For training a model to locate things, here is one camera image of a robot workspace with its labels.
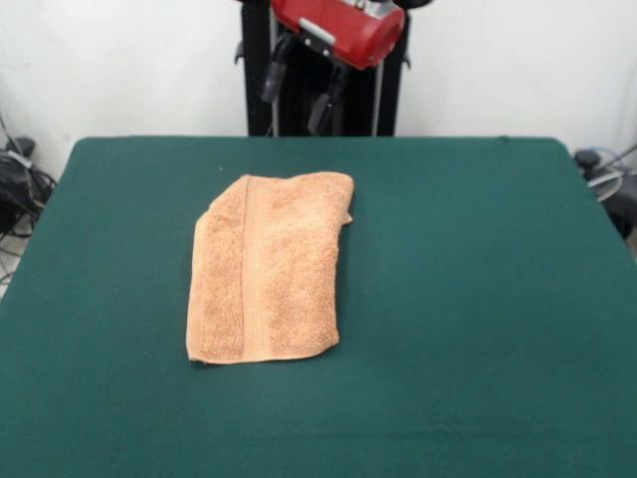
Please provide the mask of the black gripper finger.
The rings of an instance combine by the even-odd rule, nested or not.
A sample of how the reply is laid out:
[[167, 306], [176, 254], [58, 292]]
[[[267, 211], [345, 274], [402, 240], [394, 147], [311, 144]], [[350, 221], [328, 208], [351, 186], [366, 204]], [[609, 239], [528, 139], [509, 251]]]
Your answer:
[[333, 115], [333, 109], [341, 101], [346, 86], [346, 68], [335, 66], [327, 89], [318, 97], [309, 122], [309, 133], [323, 133]]
[[292, 50], [292, 36], [281, 35], [270, 58], [262, 89], [262, 101], [272, 103], [279, 96], [287, 71], [288, 56]]

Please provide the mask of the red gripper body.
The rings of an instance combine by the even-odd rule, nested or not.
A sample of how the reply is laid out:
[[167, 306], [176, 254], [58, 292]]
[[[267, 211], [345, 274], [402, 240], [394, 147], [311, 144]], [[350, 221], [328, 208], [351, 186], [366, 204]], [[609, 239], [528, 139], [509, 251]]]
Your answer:
[[307, 47], [357, 70], [383, 62], [405, 25], [392, 1], [276, 0], [271, 8]]

